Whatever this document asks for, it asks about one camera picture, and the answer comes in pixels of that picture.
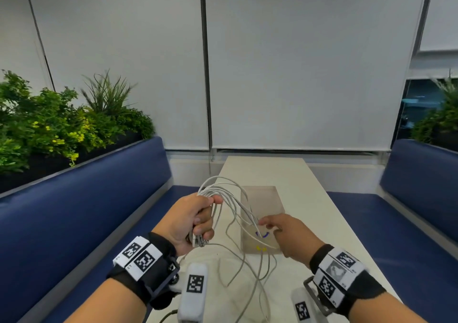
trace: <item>blue seat cushion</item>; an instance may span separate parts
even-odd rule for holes
[[[458,153],[414,140],[398,140],[380,185],[458,242]]]
[[[65,321],[102,284],[107,273],[113,267],[114,257],[135,236],[151,231],[179,198],[195,193],[198,189],[199,187],[171,187],[42,323],[62,323]]]
[[[458,261],[379,196],[328,194],[404,304],[429,323],[455,322]]]
[[[156,137],[2,198],[0,320],[17,322],[170,177]]]

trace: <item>tabletop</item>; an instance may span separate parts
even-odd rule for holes
[[[392,286],[303,159],[230,156],[226,159],[220,176],[230,178],[241,186],[275,186],[286,213],[302,220],[324,242],[339,246],[357,257],[369,268],[371,275],[389,293],[397,297]],[[234,186],[226,186],[226,188],[240,198],[239,188]],[[232,219],[231,210],[223,205],[212,243],[225,245],[239,254],[237,247],[225,233]],[[240,244],[238,224],[230,227],[229,235],[238,245]],[[278,266],[264,286],[265,292],[261,292],[258,286],[248,309],[239,322],[265,322],[265,315],[268,316],[270,323],[297,321],[290,299],[291,291],[301,287],[302,282],[312,273],[303,264],[285,258],[283,255],[277,255],[276,258]],[[247,255],[247,260],[257,272],[260,255]],[[186,269],[191,262],[203,262],[209,268],[204,323],[235,322],[255,284],[255,278],[249,268],[244,266],[231,285],[226,287],[225,285],[241,264],[232,253],[220,246],[207,245],[189,253],[181,263],[182,268]],[[267,270],[266,263],[267,257],[265,256],[261,274],[265,274]],[[180,296],[176,297],[167,309],[153,311],[147,323],[159,322],[167,312],[178,308],[179,302]],[[174,321],[176,317],[170,317],[165,322]],[[330,315],[328,321],[330,323],[347,322],[344,317],[335,314]]]

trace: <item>blue curved mark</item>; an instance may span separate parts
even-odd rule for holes
[[[265,239],[269,235],[269,232],[266,233],[262,238]]]

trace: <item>wristband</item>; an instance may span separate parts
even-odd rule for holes
[[[112,278],[129,288],[147,305],[169,291],[168,284],[180,270],[175,247],[153,232],[137,236],[113,259]]]
[[[307,279],[304,286],[326,316],[335,312],[348,318],[356,300],[372,299],[386,291],[363,263],[331,245],[318,249],[310,260],[310,269],[315,276]],[[312,281],[317,286],[318,297],[308,286]]]

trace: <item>hand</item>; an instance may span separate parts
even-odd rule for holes
[[[263,217],[260,226],[267,229],[277,227],[273,235],[285,257],[304,263],[308,268],[313,255],[324,245],[307,226],[299,219],[290,215],[279,214]]]
[[[222,204],[223,198],[214,195],[211,198],[198,196],[196,193],[182,197],[163,216],[152,230],[168,239],[177,251],[178,256],[192,251],[192,245],[186,236],[192,229],[194,235],[203,235],[211,240],[215,235],[211,204]]]

